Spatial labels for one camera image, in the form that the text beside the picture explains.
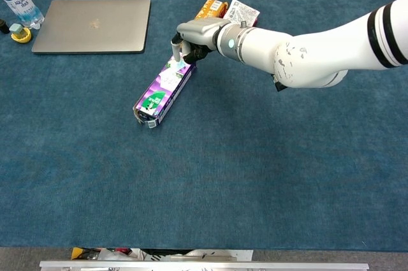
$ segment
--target black stripe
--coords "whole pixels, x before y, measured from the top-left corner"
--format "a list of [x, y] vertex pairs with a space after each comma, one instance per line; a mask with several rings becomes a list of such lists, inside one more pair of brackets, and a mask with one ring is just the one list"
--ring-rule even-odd
[[338, 75], [339, 75], [339, 73], [336, 73], [334, 78], [332, 78], [332, 80], [330, 82], [328, 82], [326, 85], [324, 85], [323, 87], [326, 87], [327, 85], [330, 85], [337, 78]]
[[401, 65], [405, 65], [405, 64], [408, 64], [408, 59], [405, 58], [400, 48], [398, 47], [397, 41], [395, 40], [395, 37], [394, 37], [393, 27], [391, 25], [391, 5], [392, 3], [387, 4], [384, 7], [384, 13], [382, 16], [385, 37], [387, 38], [387, 42], [388, 42], [388, 45], [390, 46], [391, 52], [393, 53], [397, 61]]
[[375, 56], [378, 58], [379, 62], [385, 68], [392, 68], [395, 67], [392, 63], [387, 60], [384, 56], [383, 51], [380, 48], [380, 44], [378, 43], [377, 33], [375, 32], [375, 15], [378, 10], [373, 11], [370, 16], [368, 16], [367, 21], [367, 31], [368, 31], [368, 39], [370, 40], [371, 49], [373, 50]]

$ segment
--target product label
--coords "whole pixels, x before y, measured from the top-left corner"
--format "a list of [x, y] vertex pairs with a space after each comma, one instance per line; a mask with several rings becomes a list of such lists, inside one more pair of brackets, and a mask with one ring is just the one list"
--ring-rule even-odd
[[210, 6], [210, 10], [217, 11], [221, 5], [221, 1], [214, 1], [214, 3]]
[[183, 60], [177, 62], [174, 59], [170, 59], [166, 64], [166, 69], [159, 74], [161, 80], [160, 87], [173, 92], [184, 76], [179, 70], [185, 66]]
[[226, 12], [224, 19], [230, 20], [233, 24], [241, 24], [241, 21], [246, 21], [247, 26], [252, 27], [259, 15], [259, 11], [241, 3], [237, 0], [232, 0], [231, 7]]
[[152, 115], [165, 95], [166, 93], [164, 91], [156, 91], [143, 102], [142, 108], [144, 108], [149, 115]]
[[35, 5], [31, 0], [5, 0], [7, 5], [17, 15], [31, 14], [35, 9]]
[[150, 129], [155, 128], [157, 126], [156, 119], [147, 121], [147, 125], [149, 126]]

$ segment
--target bottle label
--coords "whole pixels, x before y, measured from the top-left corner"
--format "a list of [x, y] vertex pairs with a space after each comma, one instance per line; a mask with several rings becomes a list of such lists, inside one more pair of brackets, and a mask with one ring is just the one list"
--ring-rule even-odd
[[5, 1], [7, 5], [17, 15], [29, 15], [34, 11], [36, 7], [31, 0], [5, 0]]

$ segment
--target cardboard box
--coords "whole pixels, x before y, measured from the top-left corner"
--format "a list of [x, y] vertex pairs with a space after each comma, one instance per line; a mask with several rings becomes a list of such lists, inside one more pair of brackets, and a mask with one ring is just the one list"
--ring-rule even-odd
[[201, 10], [198, 12], [196, 18], [220, 17], [222, 18], [227, 12], [228, 3], [218, 0], [207, 0]]
[[195, 68], [195, 63], [177, 62], [172, 56], [134, 105], [136, 119], [140, 123], [147, 123], [149, 128], [158, 126]]

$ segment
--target laptop lid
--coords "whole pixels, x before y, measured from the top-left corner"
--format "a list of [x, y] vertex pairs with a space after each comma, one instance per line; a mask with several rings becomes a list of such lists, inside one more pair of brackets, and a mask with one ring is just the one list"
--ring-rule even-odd
[[32, 52], [143, 52], [150, 0], [53, 0]]

